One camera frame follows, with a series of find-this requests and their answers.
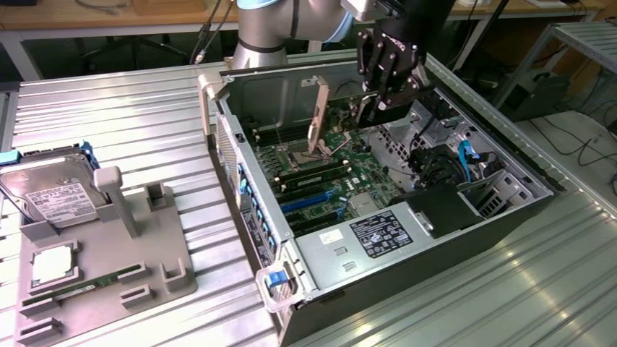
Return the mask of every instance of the wooden table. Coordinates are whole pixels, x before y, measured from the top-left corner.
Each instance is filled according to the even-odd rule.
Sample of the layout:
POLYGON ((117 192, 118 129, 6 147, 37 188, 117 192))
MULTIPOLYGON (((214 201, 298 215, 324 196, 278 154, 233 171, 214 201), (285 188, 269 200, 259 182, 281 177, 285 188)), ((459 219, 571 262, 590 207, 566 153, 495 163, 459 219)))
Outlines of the wooden table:
MULTIPOLYGON (((98 4, 110 4, 123 0, 90 1, 98 4)), ((6 31, 0 31, 0 42, 6 47, 23 79, 39 80, 41 73, 23 47, 23 41, 53 38, 197 32, 201 29, 202 23, 209 18, 215 1, 206 0, 207 10, 201 13, 139 16, 135 14, 133 7, 127 7, 118 9, 121 14, 113 16, 95 9, 79 6, 75 0, 39 0, 39 4, 35 7, 7 7, 5 14, 2 14, 0 10, 0 25, 6 29, 6 31)), ((472 32, 456 67, 463 65, 470 55, 499 2, 499 0, 494 0, 491 5, 478 7, 472 13, 472 19, 479 20, 480 23, 472 32)), ((598 0, 584 0, 584 3, 588 8, 586 20, 591 20, 606 5, 598 0)), ((222 8, 215 15, 215 22, 222 21, 226 6, 227 4, 222 4, 222 8)), ((470 12, 471 7, 463 7, 456 4, 450 20, 467 20, 470 12)), ((575 13, 570 7, 540 9, 526 0, 511 0, 500 18, 563 17, 571 15, 575 15, 575 13)), ((239 12, 235 8, 222 29, 238 30, 238 21, 239 12)), ((310 51, 319 51, 320 49, 322 44, 312 42, 310 51)))

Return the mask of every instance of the blue cable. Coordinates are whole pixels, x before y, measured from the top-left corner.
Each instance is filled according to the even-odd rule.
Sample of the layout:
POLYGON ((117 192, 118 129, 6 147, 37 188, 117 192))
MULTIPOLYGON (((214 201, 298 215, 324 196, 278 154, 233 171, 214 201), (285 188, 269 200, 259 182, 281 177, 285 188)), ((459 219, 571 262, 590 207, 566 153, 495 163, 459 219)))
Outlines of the blue cable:
POLYGON ((467 164, 466 156, 471 155, 475 159, 480 159, 480 155, 472 148, 472 143, 468 140, 463 140, 459 143, 459 159, 462 161, 463 169, 466 170, 467 181, 472 181, 472 173, 470 171, 470 166, 467 164))

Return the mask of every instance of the blue pcie slot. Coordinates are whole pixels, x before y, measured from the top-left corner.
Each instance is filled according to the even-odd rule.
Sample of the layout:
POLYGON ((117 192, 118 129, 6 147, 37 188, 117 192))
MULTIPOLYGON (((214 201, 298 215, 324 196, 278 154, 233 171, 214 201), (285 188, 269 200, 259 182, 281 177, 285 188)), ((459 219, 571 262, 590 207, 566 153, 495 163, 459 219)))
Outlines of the blue pcie slot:
POLYGON ((292 202, 291 204, 282 205, 282 210, 283 213, 294 212, 296 210, 300 210, 308 206, 318 205, 326 201, 328 201, 332 198, 332 193, 334 190, 330 190, 328 192, 324 192, 322 194, 318 194, 314 197, 310 197, 304 200, 300 200, 298 202, 292 202))

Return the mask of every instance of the hard drive label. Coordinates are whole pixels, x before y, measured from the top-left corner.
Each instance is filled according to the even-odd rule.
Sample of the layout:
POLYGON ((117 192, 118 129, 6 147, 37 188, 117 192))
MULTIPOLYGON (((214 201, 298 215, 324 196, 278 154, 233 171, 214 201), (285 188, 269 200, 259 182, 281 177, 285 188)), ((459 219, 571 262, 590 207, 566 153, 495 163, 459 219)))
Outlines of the hard drive label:
POLYGON ((414 242, 391 210, 352 223, 351 230, 371 258, 380 257, 414 242))
POLYGON ((29 193, 27 198, 51 223, 95 213, 95 205, 81 183, 29 193))

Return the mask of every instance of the white label sticker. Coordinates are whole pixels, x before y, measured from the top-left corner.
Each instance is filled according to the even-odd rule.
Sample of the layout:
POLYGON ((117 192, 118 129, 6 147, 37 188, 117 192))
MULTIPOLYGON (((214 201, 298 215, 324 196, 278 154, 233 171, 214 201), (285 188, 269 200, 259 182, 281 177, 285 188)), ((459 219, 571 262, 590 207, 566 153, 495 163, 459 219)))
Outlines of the white label sticker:
POLYGON ((302 87, 311 87, 312 85, 316 85, 316 79, 315 78, 307 78, 306 80, 300 81, 300 86, 302 87))
POLYGON ((344 235, 339 229, 331 230, 327 233, 319 235, 323 244, 332 244, 335 241, 343 240, 344 235))
POLYGON ((81 183, 29 193, 27 198, 51 223, 95 213, 95 205, 81 183))

